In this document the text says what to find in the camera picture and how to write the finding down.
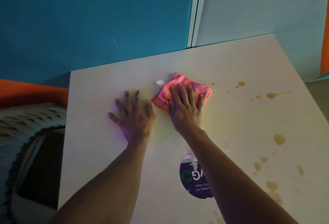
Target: table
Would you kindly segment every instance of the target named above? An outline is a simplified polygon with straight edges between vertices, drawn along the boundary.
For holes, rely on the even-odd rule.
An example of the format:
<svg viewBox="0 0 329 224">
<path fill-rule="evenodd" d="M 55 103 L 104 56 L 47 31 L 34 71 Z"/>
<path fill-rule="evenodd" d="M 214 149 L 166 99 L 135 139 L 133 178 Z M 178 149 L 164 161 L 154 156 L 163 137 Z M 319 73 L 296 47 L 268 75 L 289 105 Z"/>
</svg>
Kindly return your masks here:
<svg viewBox="0 0 329 224">
<path fill-rule="evenodd" d="M 212 87 L 203 128 L 218 147 L 298 222 L 327 223 L 329 125 L 273 34 L 73 71 L 59 207 L 126 147 L 107 117 L 114 99 L 137 89 L 151 99 L 174 72 Z M 220 223 L 214 198 L 183 187 L 189 147 L 154 112 L 131 223 Z"/>
</svg>

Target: cleaning cloth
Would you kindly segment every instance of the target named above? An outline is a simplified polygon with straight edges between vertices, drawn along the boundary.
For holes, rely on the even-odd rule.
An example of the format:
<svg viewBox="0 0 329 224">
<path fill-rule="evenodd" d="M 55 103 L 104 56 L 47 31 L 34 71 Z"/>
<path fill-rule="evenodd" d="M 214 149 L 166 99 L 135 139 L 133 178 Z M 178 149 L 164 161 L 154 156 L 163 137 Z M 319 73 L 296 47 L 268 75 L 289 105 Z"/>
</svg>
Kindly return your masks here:
<svg viewBox="0 0 329 224">
<path fill-rule="evenodd" d="M 207 86 L 205 84 L 196 83 L 189 78 L 179 74 L 175 73 L 173 77 L 168 81 L 159 91 L 159 93 L 151 100 L 157 107 L 165 110 L 170 114 L 169 109 L 169 101 L 172 100 L 172 95 L 170 92 L 170 87 L 173 86 L 174 88 L 177 88 L 177 85 L 181 83 L 185 90 L 187 90 L 187 86 L 191 85 L 194 89 L 194 96 L 195 96 L 195 105 L 197 105 L 199 101 L 199 94 L 203 93 L 203 96 L 206 100 L 211 95 L 211 88 L 210 86 Z"/>
</svg>

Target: forearm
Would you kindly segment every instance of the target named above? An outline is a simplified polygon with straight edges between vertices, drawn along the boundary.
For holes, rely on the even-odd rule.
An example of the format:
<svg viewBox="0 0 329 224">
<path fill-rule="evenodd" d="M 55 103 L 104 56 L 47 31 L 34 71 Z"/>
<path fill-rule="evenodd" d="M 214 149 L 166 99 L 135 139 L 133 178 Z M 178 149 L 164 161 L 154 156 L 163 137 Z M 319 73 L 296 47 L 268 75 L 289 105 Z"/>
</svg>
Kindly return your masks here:
<svg viewBox="0 0 329 224">
<path fill-rule="evenodd" d="M 129 143 L 59 210 L 51 223 L 129 223 L 141 181 L 147 140 Z"/>
<path fill-rule="evenodd" d="M 203 130 L 183 137 L 197 157 L 227 224 L 296 223 Z"/>
</svg>

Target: orange wall stripe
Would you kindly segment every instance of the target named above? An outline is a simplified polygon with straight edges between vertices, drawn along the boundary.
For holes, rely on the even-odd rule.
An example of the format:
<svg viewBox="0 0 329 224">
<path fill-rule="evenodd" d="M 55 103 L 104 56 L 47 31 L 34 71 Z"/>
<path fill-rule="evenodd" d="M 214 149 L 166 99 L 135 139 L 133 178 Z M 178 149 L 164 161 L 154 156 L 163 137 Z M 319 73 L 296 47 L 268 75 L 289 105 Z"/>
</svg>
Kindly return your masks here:
<svg viewBox="0 0 329 224">
<path fill-rule="evenodd" d="M 68 88 L 0 80 L 0 109 L 47 102 L 67 108 Z"/>
<path fill-rule="evenodd" d="M 324 26 L 324 34 L 323 34 L 320 74 L 323 74 L 328 71 L 329 71 L 329 0 L 327 2 L 327 17 Z"/>
</svg>

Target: finger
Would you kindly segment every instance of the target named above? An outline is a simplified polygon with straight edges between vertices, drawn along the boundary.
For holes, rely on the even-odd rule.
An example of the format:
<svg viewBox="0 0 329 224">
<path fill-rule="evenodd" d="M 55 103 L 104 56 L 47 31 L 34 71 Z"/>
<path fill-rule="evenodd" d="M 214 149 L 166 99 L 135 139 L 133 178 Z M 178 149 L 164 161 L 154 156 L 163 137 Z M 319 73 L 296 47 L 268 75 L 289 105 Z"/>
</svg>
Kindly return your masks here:
<svg viewBox="0 0 329 224">
<path fill-rule="evenodd" d="M 169 101 L 169 110 L 170 115 L 173 116 L 175 114 L 175 103 L 172 100 Z"/>
<path fill-rule="evenodd" d="M 126 108 L 129 114 L 133 111 L 133 106 L 131 105 L 130 93 L 128 91 L 125 92 L 125 98 L 126 98 Z"/>
<path fill-rule="evenodd" d="M 174 99 L 174 102 L 177 106 L 181 106 L 182 105 L 182 101 L 180 96 L 178 95 L 177 90 L 174 87 L 170 87 L 170 91 L 171 91 L 171 95 L 172 98 Z"/>
<path fill-rule="evenodd" d="M 181 96 L 183 104 L 185 106 L 188 106 L 190 103 L 188 102 L 187 92 L 181 83 L 178 84 L 178 90 L 179 90 L 179 94 Z"/>
<path fill-rule="evenodd" d="M 109 118 L 118 126 L 121 126 L 121 120 L 115 116 L 112 112 L 109 113 Z"/>
<path fill-rule="evenodd" d="M 145 110 L 146 110 L 146 115 L 149 119 L 155 118 L 154 112 L 153 112 L 153 107 L 152 104 L 149 100 L 145 101 Z"/>
<path fill-rule="evenodd" d="M 202 110 L 202 107 L 203 107 L 204 103 L 205 103 L 205 98 L 203 96 L 203 93 L 200 93 L 199 94 L 199 101 L 198 101 L 198 105 L 197 105 L 197 108 L 198 108 L 199 111 Z"/>
<path fill-rule="evenodd" d="M 122 118 L 127 116 L 127 111 L 125 109 L 125 107 L 123 106 L 123 104 L 121 103 L 120 99 L 116 98 L 115 99 L 115 104 L 117 105 L 120 115 Z"/>
<path fill-rule="evenodd" d="M 187 94 L 188 94 L 188 101 L 190 105 L 195 108 L 195 96 L 194 96 L 194 90 L 191 85 L 187 86 Z"/>
<path fill-rule="evenodd" d="M 135 94 L 135 111 L 139 111 L 141 109 L 141 100 L 139 99 L 139 90 Z"/>
</svg>

